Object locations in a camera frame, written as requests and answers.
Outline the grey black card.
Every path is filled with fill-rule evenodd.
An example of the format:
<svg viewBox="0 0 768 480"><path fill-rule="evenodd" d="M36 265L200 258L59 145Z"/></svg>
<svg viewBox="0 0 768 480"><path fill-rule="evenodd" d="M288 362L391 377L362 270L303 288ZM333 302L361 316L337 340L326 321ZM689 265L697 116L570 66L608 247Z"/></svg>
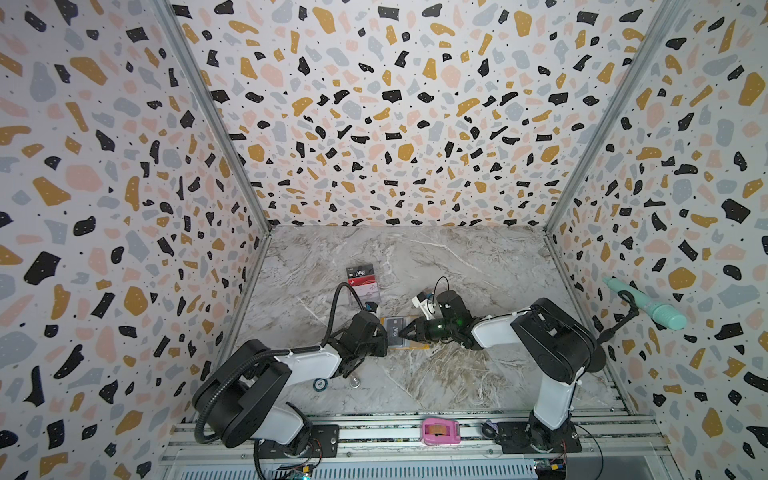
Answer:
<svg viewBox="0 0 768 480"><path fill-rule="evenodd" d="M406 340L400 336L400 330L405 326L405 318L388 317L383 319L383 325L387 333L388 347L392 349L404 348Z"/></svg>

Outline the black VIP card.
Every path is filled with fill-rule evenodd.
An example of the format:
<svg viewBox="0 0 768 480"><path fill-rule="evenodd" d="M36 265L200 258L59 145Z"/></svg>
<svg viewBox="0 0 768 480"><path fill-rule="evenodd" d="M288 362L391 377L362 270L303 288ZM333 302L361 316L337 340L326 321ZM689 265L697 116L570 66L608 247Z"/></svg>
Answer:
<svg viewBox="0 0 768 480"><path fill-rule="evenodd" d="M359 278L374 277L375 270L372 264L362 264L346 268L347 280L352 281Z"/></svg>

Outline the yellow leather card holder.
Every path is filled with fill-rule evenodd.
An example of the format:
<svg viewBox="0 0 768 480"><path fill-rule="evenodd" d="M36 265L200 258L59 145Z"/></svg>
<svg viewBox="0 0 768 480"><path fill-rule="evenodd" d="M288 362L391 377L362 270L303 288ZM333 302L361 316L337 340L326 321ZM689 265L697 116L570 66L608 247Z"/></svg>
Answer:
<svg viewBox="0 0 768 480"><path fill-rule="evenodd" d="M427 349L427 318L421 316L391 316L380 320L386 330L390 350Z"/></svg>

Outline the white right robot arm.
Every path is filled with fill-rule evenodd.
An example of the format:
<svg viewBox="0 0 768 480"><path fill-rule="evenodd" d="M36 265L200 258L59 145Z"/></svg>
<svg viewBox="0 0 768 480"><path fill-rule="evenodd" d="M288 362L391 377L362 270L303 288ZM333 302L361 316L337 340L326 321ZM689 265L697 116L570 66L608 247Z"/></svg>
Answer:
<svg viewBox="0 0 768 480"><path fill-rule="evenodd" d="M397 336L422 344L457 343L479 351L495 346L525 347L542 372L538 398L526 426L513 434L488 425L484 433L502 446L526 441L531 449L563 451L577 439L571 420L572 401L580 378L602 370L607 362L602 345L587 329L547 298L522 310L473 316L454 290L422 293L412 299L423 315L400 328Z"/></svg>

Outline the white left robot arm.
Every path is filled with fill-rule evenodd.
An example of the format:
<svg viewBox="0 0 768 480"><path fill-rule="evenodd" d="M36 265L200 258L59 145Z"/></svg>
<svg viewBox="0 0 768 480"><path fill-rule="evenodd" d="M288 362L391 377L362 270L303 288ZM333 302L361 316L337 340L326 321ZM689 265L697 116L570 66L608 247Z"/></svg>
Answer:
<svg viewBox="0 0 768 480"><path fill-rule="evenodd" d="M311 420L293 404L277 404L287 387L346 378L369 357L387 355L388 339L378 317L357 313L323 345L270 349L258 340L241 345L197 390L194 436L199 444L227 448L249 440L297 457L314 442Z"/></svg>

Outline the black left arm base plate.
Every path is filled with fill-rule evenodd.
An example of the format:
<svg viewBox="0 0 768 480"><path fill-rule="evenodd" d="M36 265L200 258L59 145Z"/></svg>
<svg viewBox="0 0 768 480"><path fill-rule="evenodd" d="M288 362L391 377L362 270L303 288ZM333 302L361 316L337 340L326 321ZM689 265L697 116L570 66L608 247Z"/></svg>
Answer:
<svg viewBox="0 0 768 480"><path fill-rule="evenodd" d="M272 440L260 440L255 449L261 459L306 460L335 458L339 447L340 426L312 425L303 428L287 445Z"/></svg>

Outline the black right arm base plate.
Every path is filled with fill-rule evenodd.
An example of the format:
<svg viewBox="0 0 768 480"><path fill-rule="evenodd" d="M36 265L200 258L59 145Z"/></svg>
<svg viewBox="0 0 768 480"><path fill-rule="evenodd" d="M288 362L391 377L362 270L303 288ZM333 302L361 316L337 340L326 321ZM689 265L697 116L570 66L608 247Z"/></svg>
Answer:
<svg viewBox="0 0 768 480"><path fill-rule="evenodd" d="M484 438L500 446L504 454L580 453L582 445L575 425L566 420L550 430L535 417L526 422L492 422L481 425Z"/></svg>

